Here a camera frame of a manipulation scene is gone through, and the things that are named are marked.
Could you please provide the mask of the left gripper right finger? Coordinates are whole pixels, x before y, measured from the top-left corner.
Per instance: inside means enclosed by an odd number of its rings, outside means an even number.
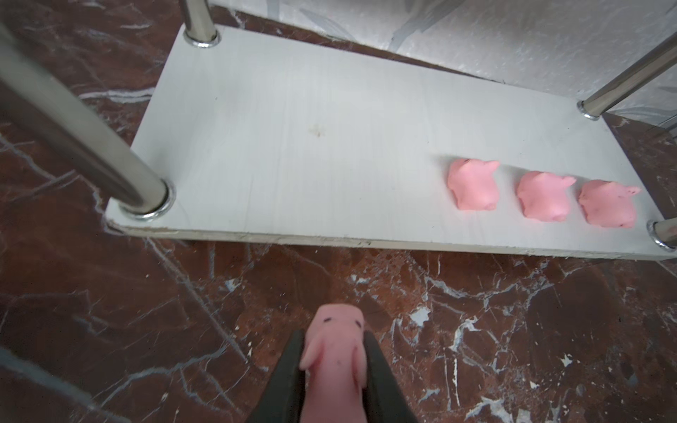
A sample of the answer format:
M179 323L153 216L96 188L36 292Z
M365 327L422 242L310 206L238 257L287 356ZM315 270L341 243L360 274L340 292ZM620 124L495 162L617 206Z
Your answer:
M368 359L368 382L363 393L363 405L368 422L417 423L417 418L371 331L364 333L363 345Z

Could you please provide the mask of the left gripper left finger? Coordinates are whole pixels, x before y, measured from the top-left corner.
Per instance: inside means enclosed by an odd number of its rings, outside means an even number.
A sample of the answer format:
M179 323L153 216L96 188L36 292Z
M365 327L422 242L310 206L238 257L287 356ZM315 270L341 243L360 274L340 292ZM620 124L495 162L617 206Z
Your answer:
M299 369L303 347L303 331L293 331L248 423L300 421L305 396L305 373Z

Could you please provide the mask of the white two-tier shelf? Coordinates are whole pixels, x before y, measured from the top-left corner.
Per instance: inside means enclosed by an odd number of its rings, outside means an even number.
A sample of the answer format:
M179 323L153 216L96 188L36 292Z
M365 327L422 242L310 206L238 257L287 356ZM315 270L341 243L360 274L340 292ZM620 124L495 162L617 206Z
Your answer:
M184 24L127 144L1 33L1 109L109 193L129 235L396 250L672 259L662 216L602 113L676 58L669 39L583 102L373 56ZM497 160L494 211L461 211L451 163ZM525 218L525 174L572 176L564 222ZM636 186L633 228L586 222L593 180Z

